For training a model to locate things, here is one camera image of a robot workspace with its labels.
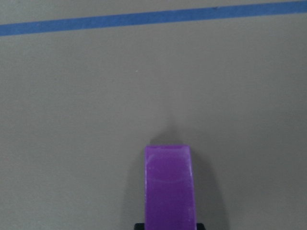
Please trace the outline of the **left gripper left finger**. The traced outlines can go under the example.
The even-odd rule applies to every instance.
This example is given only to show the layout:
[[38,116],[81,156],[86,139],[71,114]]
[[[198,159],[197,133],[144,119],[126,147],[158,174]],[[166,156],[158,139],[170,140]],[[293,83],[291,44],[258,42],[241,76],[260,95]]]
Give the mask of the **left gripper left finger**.
[[134,224],[134,230],[145,230],[145,224],[144,223],[135,223]]

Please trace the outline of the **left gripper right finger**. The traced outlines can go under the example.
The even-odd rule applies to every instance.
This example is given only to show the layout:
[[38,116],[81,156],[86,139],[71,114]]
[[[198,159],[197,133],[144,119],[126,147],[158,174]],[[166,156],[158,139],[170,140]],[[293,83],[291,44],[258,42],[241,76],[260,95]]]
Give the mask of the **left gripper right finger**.
[[197,223],[196,228],[197,228],[197,230],[205,230],[205,226],[204,226],[203,223]]

